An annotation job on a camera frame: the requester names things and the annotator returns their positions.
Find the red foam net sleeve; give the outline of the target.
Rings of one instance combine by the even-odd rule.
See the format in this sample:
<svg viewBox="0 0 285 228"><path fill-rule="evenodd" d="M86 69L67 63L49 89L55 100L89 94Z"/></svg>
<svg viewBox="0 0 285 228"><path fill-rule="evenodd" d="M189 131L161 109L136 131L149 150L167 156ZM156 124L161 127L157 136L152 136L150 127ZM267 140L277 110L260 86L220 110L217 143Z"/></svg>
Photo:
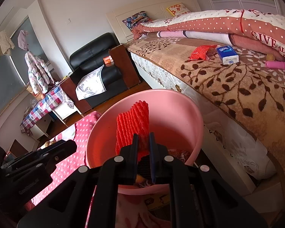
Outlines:
<svg viewBox="0 0 285 228"><path fill-rule="evenodd" d="M138 162L150 154L149 149L149 105L139 100L127 112L118 114L116 118L116 146L118 155L122 147L132 144L133 136L138 135Z"/></svg>

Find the colourful snack wrapper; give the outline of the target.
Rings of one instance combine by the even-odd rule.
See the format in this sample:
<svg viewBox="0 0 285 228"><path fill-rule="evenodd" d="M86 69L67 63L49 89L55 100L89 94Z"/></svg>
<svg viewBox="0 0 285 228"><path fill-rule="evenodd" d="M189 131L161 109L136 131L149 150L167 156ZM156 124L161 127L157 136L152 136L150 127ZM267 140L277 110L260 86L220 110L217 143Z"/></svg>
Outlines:
<svg viewBox="0 0 285 228"><path fill-rule="evenodd" d="M175 158L178 158L183 163L185 163L191 155L190 152L180 149L168 149L168 154Z"/></svg>

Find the black foam net sleeve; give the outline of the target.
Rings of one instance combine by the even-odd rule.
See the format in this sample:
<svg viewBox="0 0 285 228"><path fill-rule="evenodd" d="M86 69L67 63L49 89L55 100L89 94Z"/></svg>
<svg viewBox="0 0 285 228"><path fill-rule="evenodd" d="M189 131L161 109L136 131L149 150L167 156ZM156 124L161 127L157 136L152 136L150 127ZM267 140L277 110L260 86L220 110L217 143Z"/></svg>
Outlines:
<svg viewBox="0 0 285 228"><path fill-rule="evenodd" d="M136 183L154 183L154 170L150 156L144 156L138 162Z"/></svg>

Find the walnut left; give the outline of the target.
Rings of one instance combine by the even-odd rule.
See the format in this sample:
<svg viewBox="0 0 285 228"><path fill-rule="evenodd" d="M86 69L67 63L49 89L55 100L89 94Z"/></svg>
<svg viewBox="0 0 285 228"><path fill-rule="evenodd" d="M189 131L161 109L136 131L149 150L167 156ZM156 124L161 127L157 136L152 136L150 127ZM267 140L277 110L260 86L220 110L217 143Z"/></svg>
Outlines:
<svg viewBox="0 0 285 228"><path fill-rule="evenodd" d="M47 142L45 142L44 146L45 146L45 147L48 147L48 146L50 146L50 145L52 145L52 144L53 144L53 141L47 141Z"/></svg>

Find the white floral pillow case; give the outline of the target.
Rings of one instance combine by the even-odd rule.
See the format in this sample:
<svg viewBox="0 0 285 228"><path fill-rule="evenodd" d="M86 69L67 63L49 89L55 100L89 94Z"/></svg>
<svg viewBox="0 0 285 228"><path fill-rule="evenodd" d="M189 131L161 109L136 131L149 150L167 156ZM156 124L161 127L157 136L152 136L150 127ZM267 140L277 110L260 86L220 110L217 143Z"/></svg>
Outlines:
<svg viewBox="0 0 285 228"><path fill-rule="evenodd" d="M78 83L75 93L78 100L83 100L106 92L101 72L104 65L84 76Z"/></svg>

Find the checkered cloth side table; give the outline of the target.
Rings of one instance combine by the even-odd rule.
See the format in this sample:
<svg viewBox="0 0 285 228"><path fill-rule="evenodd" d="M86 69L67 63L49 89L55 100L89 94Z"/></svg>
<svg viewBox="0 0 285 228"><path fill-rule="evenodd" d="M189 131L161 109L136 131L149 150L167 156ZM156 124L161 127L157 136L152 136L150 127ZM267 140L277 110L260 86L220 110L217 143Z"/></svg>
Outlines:
<svg viewBox="0 0 285 228"><path fill-rule="evenodd" d="M31 128L50 112L64 123L64 120L74 112L82 115L82 112L75 106L60 85L49 91L44 99L41 99L33 109L24 117L20 124L20 130L26 135L33 135Z"/></svg>

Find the small orange box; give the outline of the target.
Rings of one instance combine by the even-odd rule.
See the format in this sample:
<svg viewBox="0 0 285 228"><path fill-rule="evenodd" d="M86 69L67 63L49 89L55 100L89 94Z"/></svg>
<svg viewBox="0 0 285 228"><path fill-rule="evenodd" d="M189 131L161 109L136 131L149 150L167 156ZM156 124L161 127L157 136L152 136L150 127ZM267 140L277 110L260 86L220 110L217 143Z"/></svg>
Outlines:
<svg viewBox="0 0 285 228"><path fill-rule="evenodd" d="M107 56L107 57L103 58L103 61L104 61L105 65L109 65L109 64L112 64L114 62L113 58L111 56Z"/></svg>

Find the red snack bag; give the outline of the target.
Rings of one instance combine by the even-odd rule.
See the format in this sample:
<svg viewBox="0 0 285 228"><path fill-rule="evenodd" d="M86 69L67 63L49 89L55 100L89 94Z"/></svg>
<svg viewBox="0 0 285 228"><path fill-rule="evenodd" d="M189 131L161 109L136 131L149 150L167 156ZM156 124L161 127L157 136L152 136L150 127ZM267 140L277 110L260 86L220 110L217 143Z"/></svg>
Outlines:
<svg viewBox="0 0 285 228"><path fill-rule="evenodd" d="M217 45L201 45L193 50L189 60L209 60L216 53Z"/></svg>

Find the bed with brown leaf cover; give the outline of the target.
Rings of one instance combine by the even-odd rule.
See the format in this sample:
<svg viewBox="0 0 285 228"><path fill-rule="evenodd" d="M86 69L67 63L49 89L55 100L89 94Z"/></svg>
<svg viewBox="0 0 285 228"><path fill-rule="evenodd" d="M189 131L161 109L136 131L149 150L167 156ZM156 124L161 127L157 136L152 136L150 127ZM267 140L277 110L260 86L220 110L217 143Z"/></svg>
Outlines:
<svg viewBox="0 0 285 228"><path fill-rule="evenodd" d="M285 70L265 66L267 54L284 61L285 57L258 40L229 34L238 63L223 65L217 51L209 60L189 60L198 46L227 45L145 33L135 39L122 22L140 11L153 21L169 19L173 16L166 8L178 3L190 12L204 11L197 0L166 4L145 0L112 10L106 17L147 83L190 97L200 109L208 134L254 178L278 174L285 199Z"/></svg>

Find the hanging pastel puffer jacket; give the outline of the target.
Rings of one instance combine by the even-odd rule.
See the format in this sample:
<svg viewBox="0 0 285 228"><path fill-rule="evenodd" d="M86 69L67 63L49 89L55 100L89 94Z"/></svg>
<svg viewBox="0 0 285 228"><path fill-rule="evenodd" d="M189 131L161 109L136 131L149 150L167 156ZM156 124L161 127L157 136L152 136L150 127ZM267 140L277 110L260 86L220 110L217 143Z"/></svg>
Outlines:
<svg viewBox="0 0 285 228"><path fill-rule="evenodd" d="M49 86L53 86L55 82L45 61L31 51L27 51L25 62L28 66L28 78L34 94L46 94Z"/></svg>

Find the blue white tissue pack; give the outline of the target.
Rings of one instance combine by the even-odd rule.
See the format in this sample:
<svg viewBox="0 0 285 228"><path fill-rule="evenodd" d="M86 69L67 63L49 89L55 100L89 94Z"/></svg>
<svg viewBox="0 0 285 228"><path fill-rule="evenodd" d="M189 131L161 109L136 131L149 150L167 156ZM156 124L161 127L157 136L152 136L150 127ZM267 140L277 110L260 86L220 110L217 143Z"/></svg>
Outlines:
<svg viewBox="0 0 285 228"><path fill-rule="evenodd" d="M239 55L236 53L233 47L229 45L217 47L216 51L223 65L235 64L239 62Z"/></svg>

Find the colourful cartoon pillow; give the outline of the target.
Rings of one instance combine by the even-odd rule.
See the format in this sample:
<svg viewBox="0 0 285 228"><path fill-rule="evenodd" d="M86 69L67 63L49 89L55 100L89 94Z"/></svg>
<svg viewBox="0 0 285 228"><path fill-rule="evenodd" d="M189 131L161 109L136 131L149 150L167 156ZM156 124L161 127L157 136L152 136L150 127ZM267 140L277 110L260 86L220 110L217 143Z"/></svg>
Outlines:
<svg viewBox="0 0 285 228"><path fill-rule="evenodd" d="M145 11L140 11L126 19L122 22L127 26L129 30L132 30L135 26L140 23L150 22L152 19L147 15Z"/></svg>

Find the pink rolled bolster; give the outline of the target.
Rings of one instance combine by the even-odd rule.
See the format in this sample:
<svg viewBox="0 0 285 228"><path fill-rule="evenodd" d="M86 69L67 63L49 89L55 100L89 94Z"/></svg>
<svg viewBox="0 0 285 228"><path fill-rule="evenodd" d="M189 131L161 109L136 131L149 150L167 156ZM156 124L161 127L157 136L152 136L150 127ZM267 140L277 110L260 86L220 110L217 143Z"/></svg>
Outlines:
<svg viewBox="0 0 285 228"><path fill-rule="evenodd" d="M157 38L191 38L210 40L214 42L223 43L226 45L233 45L229 34L227 33L211 33L211 32L199 32L199 31L158 31L158 32L146 32L149 37Z"/></svg>

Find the yellow flower cushion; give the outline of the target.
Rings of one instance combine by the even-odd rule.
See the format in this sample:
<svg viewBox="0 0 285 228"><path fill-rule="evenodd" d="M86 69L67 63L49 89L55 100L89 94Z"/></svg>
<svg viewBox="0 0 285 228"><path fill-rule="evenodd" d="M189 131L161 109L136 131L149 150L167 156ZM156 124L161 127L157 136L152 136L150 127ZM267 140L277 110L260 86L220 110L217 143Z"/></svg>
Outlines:
<svg viewBox="0 0 285 228"><path fill-rule="evenodd" d="M184 14L190 13L190 10L183 3L178 3L178 4L172 5L170 7L167 7L166 10L173 17L177 17L177 16L180 16L180 15L184 15Z"/></svg>

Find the cream hanging garment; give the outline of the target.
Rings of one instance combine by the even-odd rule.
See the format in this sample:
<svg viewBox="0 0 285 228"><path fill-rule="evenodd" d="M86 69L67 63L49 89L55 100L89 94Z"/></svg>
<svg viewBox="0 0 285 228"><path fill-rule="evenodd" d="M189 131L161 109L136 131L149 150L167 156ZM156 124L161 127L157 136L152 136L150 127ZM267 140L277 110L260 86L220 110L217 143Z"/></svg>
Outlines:
<svg viewBox="0 0 285 228"><path fill-rule="evenodd" d="M11 55L12 49L15 48L10 37L7 36L6 31L0 32L0 57L4 55Z"/></svg>

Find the small yellow ball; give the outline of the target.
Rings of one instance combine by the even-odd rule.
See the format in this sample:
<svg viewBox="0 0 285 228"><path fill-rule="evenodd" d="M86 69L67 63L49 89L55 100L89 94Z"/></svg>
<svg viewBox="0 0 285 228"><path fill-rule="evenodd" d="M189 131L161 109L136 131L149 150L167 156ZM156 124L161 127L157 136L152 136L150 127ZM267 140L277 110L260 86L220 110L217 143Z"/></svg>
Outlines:
<svg viewBox="0 0 285 228"><path fill-rule="evenodd" d="M275 56L273 54L267 54L266 55L266 60L267 61L275 61L276 58L275 58Z"/></svg>

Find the pink cylindrical object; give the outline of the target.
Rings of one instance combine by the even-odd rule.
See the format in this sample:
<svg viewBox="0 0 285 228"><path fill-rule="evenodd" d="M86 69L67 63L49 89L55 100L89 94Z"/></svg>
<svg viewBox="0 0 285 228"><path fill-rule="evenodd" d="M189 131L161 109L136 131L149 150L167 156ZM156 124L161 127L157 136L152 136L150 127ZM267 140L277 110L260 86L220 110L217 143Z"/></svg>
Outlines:
<svg viewBox="0 0 285 228"><path fill-rule="evenodd" d="M285 61L266 61L265 66L270 69L285 70Z"/></svg>

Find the red white polka dot quilt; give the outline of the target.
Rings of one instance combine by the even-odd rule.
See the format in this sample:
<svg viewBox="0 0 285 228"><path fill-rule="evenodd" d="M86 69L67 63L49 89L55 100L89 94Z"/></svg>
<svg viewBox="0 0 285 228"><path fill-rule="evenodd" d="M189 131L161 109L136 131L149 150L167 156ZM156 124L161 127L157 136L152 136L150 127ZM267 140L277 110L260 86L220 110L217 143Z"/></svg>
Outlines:
<svg viewBox="0 0 285 228"><path fill-rule="evenodd" d="M285 17L255 9L204 10L169 19L141 22L132 33L138 39L145 32L198 31L245 36L273 48L285 57Z"/></svg>

